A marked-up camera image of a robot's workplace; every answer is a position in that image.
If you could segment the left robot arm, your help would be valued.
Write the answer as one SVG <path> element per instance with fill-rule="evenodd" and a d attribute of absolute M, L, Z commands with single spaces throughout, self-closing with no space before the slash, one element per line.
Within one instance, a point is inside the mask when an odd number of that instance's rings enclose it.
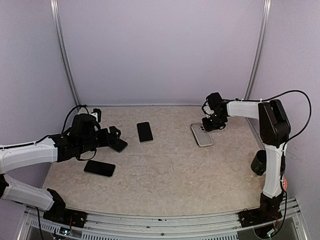
<path fill-rule="evenodd" d="M 60 163 L 72 158 L 79 161 L 86 152 L 117 144 L 121 131 L 115 126 L 101 128 L 101 116 L 101 110 L 95 108 L 92 112 L 76 114 L 70 127 L 63 126 L 61 133 L 18 145 L 1 145 L 0 198 L 36 207 L 43 210 L 47 218 L 66 222 L 70 211 L 55 190 L 31 186 L 7 173 L 42 163 Z"/>

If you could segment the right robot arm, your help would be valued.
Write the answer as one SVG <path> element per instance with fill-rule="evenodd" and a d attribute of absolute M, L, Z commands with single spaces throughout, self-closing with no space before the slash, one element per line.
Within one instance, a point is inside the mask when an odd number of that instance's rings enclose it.
<path fill-rule="evenodd" d="M 268 221 L 279 210 L 285 193 L 283 178 L 287 143 L 293 139 L 291 125 L 279 96 L 231 100 L 223 99 L 218 92 L 214 92 L 206 97 L 201 109 L 206 115 L 202 118 L 202 124 L 207 132 L 224 129 L 229 117 L 258 120 L 266 156 L 266 177 L 255 216 L 260 222 Z"/>

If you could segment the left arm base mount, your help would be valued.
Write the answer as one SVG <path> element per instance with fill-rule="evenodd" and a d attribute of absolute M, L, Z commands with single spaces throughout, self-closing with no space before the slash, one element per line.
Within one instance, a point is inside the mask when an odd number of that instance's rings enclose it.
<path fill-rule="evenodd" d="M 62 225 L 68 225 L 69 227 L 83 229 L 87 215 L 84 211 L 66 208 L 66 204 L 62 199 L 54 199 L 52 207 L 43 213 L 43 218 Z"/>

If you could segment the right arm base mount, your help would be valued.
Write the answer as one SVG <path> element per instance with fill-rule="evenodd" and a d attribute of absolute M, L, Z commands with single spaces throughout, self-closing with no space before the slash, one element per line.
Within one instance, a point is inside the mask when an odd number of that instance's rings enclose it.
<path fill-rule="evenodd" d="M 260 207 L 244 209 L 238 213 L 238 218 L 242 228 L 251 227 L 275 221 L 282 218 L 280 211 L 281 202 L 262 202 Z"/>

